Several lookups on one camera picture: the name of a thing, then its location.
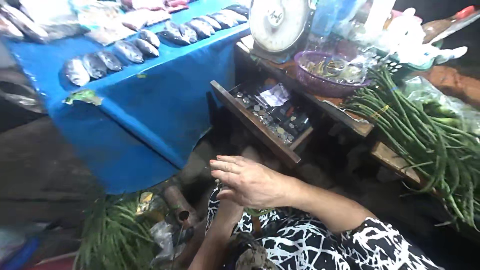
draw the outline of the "bundle of long beans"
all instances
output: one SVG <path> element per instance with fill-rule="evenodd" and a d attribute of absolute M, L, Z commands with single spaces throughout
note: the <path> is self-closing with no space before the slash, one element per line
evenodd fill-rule
<path fill-rule="evenodd" d="M 439 195 L 453 220 L 474 227 L 480 213 L 479 139 L 428 116 L 400 92 L 387 69 L 370 70 L 375 81 L 343 105 L 375 123 L 386 143 L 427 180 L 414 192 Z"/>

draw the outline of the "black and white patterned dress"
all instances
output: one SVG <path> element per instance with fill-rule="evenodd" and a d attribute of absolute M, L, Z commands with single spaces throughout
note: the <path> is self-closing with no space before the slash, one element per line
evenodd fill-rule
<path fill-rule="evenodd" d="M 216 188 L 210 197 L 207 227 L 220 201 Z M 260 216 L 262 231 L 276 224 L 261 245 L 279 270 L 439 270 L 417 247 L 388 223 L 367 218 L 355 230 L 333 235 L 323 223 L 303 212 L 286 214 L 274 210 Z M 252 219 L 244 212 L 233 234 L 253 231 Z"/>

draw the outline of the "whole fish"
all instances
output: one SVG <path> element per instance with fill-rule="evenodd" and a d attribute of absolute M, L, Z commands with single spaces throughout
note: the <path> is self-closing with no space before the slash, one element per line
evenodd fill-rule
<path fill-rule="evenodd" d="M 107 66 L 111 71 L 120 71 L 123 69 L 123 65 L 120 60 L 115 56 L 115 54 L 103 50 L 96 53 L 100 60 Z"/>
<path fill-rule="evenodd" d="M 215 33 L 213 27 L 204 21 L 193 19 L 187 22 L 186 25 L 197 32 L 199 39 L 211 37 L 212 31 Z"/>
<path fill-rule="evenodd" d="M 180 33 L 180 26 L 171 21 L 165 22 L 165 29 L 157 34 L 177 45 L 185 46 L 190 44 L 190 39 Z"/>
<path fill-rule="evenodd" d="M 30 20 L 20 10 L 4 4 L 0 8 L 0 12 L 31 39 L 40 43 L 46 43 L 48 41 L 47 32 Z"/>
<path fill-rule="evenodd" d="M 0 14 L 0 33 L 15 40 L 23 40 L 24 35 L 11 21 Z"/>
<path fill-rule="evenodd" d="M 115 42 L 115 48 L 122 53 L 128 60 L 134 63 L 143 63 L 144 62 L 144 55 L 142 52 L 135 47 L 134 44 L 125 41 L 119 40 Z"/>
<path fill-rule="evenodd" d="M 249 8 L 247 8 L 247 6 L 245 6 L 245 5 L 233 4 L 233 5 L 227 6 L 226 8 L 224 8 L 224 10 L 235 11 L 236 13 L 238 13 L 240 15 L 243 15 L 243 16 L 245 16 L 245 18 L 248 19 Z"/>
<path fill-rule="evenodd" d="M 85 54 L 82 62 L 90 77 L 100 79 L 107 75 L 107 66 L 95 54 Z"/>
<path fill-rule="evenodd" d="M 208 15 L 208 17 L 215 19 L 220 26 L 222 26 L 222 29 L 227 29 L 227 28 L 232 28 L 234 26 L 239 25 L 237 20 L 233 19 L 232 17 L 226 16 L 223 13 L 214 13 L 211 15 Z"/>
<path fill-rule="evenodd" d="M 140 31 L 140 38 L 148 41 L 148 43 L 152 44 L 155 48 L 160 46 L 160 40 L 158 37 L 150 30 L 143 29 Z"/>
<path fill-rule="evenodd" d="M 153 56 L 153 57 L 158 57 L 160 54 L 158 53 L 158 50 L 153 47 L 152 44 L 146 42 L 143 39 L 137 38 L 134 41 L 135 46 L 144 54 L 148 56 Z"/>
<path fill-rule="evenodd" d="M 84 86 L 90 81 L 90 75 L 84 68 L 82 59 L 75 57 L 65 62 L 63 72 L 75 85 Z"/>
<path fill-rule="evenodd" d="M 199 19 L 201 21 L 204 21 L 211 25 L 215 31 L 222 30 L 222 26 L 213 18 L 210 18 L 208 16 L 200 16 L 195 19 Z"/>
<path fill-rule="evenodd" d="M 197 32 L 195 30 L 191 29 L 190 26 L 186 24 L 181 24 L 180 27 L 180 33 L 185 39 L 188 39 L 190 43 L 195 43 L 198 41 L 197 37 Z"/>
<path fill-rule="evenodd" d="M 237 20 L 237 22 L 239 24 L 244 24 L 246 22 L 248 22 L 248 19 L 247 17 L 241 15 L 241 14 L 238 14 L 236 13 L 235 11 L 231 11 L 231 10 L 220 10 L 219 13 L 222 13 L 222 14 L 225 14 L 226 16 L 230 16 L 232 17 L 233 19 Z"/>

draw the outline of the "blue table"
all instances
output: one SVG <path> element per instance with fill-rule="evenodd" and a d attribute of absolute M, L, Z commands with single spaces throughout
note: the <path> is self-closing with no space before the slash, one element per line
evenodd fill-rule
<path fill-rule="evenodd" d="M 232 2 L 196 1 L 190 9 L 173 14 L 172 21 L 184 23 Z M 150 30 L 159 32 L 163 27 L 162 23 Z M 103 97 L 100 106 L 80 101 L 62 103 L 80 88 L 70 84 L 61 69 L 67 59 L 103 46 L 85 37 L 48 45 L 7 40 L 5 44 L 79 157 L 108 193 L 118 194 L 150 187 L 183 168 L 195 144 L 210 128 L 209 82 L 234 86 L 234 44 L 248 33 L 248 24 L 243 24 L 185 47 L 162 44 L 160 57 L 131 63 L 123 71 L 81 88 Z M 105 49 L 113 51 L 113 46 Z"/>

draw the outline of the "hand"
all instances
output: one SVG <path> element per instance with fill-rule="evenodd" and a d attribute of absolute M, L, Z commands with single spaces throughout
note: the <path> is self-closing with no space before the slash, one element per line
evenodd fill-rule
<path fill-rule="evenodd" d="M 273 171 L 262 164 L 239 156 L 217 156 L 211 160 L 212 176 L 227 187 L 216 196 L 241 206 L 265 209 L 291 206 L 291 195 L 300 181 Z"/>

